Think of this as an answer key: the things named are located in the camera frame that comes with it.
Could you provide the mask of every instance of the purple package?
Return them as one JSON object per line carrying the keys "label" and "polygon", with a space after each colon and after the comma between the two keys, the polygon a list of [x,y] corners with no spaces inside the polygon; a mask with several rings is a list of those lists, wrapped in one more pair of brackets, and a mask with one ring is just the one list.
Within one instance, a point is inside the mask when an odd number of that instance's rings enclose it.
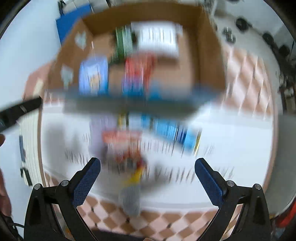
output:
{"label": "purple package", "polygon": [[102,139],[102,133],[106,130],[114,130],[117,128],[117,118],[115,114],[101,114],[91,117],[89,124],[91,141],[89,145],[89,154],[92,157],[104,160],[106,154],[106,146]]}

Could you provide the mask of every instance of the blue box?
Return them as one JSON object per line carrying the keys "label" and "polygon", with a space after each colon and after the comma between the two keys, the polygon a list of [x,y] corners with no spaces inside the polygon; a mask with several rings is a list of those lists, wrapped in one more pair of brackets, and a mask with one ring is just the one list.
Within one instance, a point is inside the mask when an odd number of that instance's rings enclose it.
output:
{"label": "blue box", "polygon": [[79,93],[83,95],[108,92],[108,60],[106,56],[94,56],[80,64]]}

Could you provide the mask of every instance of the human hand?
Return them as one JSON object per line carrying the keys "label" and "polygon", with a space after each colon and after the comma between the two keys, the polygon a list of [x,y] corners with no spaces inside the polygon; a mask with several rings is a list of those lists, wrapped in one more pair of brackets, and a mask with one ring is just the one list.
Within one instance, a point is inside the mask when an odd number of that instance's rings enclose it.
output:
{"label": "human hand", "polygon": [[[5,141],[5,136],[0,134],[0,146]],[[0,169],[0,212],[5,216],[11,216],[11,203],[4,185],[2,171]]]}

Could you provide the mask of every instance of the yellow object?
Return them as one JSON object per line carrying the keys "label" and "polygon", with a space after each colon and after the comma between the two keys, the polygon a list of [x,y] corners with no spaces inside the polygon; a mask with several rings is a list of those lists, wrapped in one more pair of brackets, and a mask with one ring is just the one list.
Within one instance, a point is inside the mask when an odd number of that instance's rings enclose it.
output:
{"label": "yellow object", "polygon": [[130,186],[131,184],[138,184],[141,181],[141,176],[144,171],[144,167],[136,169],[135,173],[132,174],[131,178],[127,180],[126,184]]}
{"label": "yellow object", "polygon": [[126,113],[120,114],[117,120],[118,127],[126,129],[128,125],[127,121],[128,121],[128,115]]}

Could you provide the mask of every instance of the blue gripper pad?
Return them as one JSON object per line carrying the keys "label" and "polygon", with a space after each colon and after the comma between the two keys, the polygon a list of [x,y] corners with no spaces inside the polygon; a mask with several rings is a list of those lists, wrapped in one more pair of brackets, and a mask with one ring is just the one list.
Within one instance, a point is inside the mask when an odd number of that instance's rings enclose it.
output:
{"label": "blue gripper pad", "polygon": [[204,166],[202,160],[203,158],[196,160],[194,166],[195,174],[200,180],[212,204],[220,208],[223,204],[223,191],[211,176],[207,168]]}
{"label": "blue gripper pad", "polygon": [[99,173],[101,171],[101,163],[98,158],[95,158],[95,161],[87,170],[86,174],[83,176],[81,181],[75,187],[73,191],[73,206],[76,208],[84,203],[92,185],[97,179]]}

